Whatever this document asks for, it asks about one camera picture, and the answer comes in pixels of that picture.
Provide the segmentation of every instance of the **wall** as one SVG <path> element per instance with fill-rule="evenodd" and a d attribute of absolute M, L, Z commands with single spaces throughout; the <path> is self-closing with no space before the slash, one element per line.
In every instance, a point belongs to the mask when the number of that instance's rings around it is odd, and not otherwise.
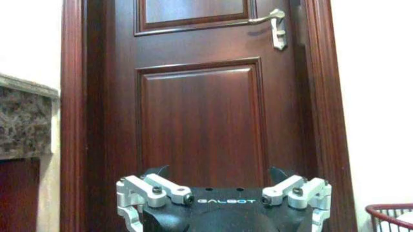
<path fill-rule="evenodd" d="M 60 90 L 62 0 L 0 1 L 0 73 Z M 59 231 L 60 116 L 54 102 L 52 155 L 40 160 L 38 231 Z"/>
<path fill-rule="evenodd" d="M 365 206 L 413 203 L 410 0 L 332 0 L 360 231 Z"/>

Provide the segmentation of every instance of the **granite countertop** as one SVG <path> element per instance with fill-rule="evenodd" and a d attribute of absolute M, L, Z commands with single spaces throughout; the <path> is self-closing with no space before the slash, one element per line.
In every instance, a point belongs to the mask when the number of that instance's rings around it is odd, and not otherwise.
<path fill-rule="evenodd" d="M 0 160 L 51 154 L 58 98 L 58 90 L 0 73 Z"/>

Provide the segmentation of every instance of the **silver door handle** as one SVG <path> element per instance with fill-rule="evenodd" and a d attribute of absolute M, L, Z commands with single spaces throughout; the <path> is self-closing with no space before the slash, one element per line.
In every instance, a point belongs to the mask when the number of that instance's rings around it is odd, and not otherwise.
<path fill-rule="evenodd" d="M 250 25 L 255 25 L 271 20 L 274 48 L 281 51 L 286 48 L 286 31 L 284 19 L 285 12 L 280 9 L 275 9 L 266 17 L 249 19 L 247 21 Z"/>

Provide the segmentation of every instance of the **wooden door frame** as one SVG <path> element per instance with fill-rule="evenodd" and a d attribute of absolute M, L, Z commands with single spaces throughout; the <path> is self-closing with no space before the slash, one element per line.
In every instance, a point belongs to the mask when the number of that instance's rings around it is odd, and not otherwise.
<path fill-rule="evenodd" d="M 91 43 L 88 34 L 88 7 L 94 0 L 64 0 L 62 28 L 62 165 L 60 165 L 60 231 L 87 231 L 88 189 L 99 183 L 88 180 L 87 146 L 88 104 L 99 103 L 90 99 L 88 92 L 98 89 L 88 83 L 96 73 L 88 63 L 88 50 L 99 50 Z M 354 198 L 350 177 L 349 152 L 344 121 L 338 64 L 333 31 L 330 0 L 306 0 L 309 51 L 308 70 L 313 127 L 316 141 L 316 160 L 320 177 L 326 178 L 333 188 L 332 231 L 356 231 Z M 104 119 L 94 121 L 95 129 L 103 128 Z"/>

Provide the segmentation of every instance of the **bolt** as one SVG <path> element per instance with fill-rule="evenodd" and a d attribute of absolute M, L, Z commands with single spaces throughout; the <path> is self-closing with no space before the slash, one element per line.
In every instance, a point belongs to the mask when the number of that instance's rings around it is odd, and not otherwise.
<path fill-rule="evenodd" d="M 183 204 L 186 205 L 191 205 L 194 203 L 194 195 L 193 194 L 187 194 L 183 197 Z"/>
<path fill-rule="evenodd" d="M 297 196 L 302 196 L 302 188 L 293 188 L 293 193 L 297 195 Z"/>
<path fill-rule="evenodd" d="M 261 198 L 261 202 L 263 203 L 263 205 L 270 205 L 271 204 L 271 199 L 267 196 L 263 196 Z"/>
<path fill-rule="evenodd" d="M 153 187 L 153 193 L 161 194 L 162 193 L 162 188 L 159 186 Z"/>

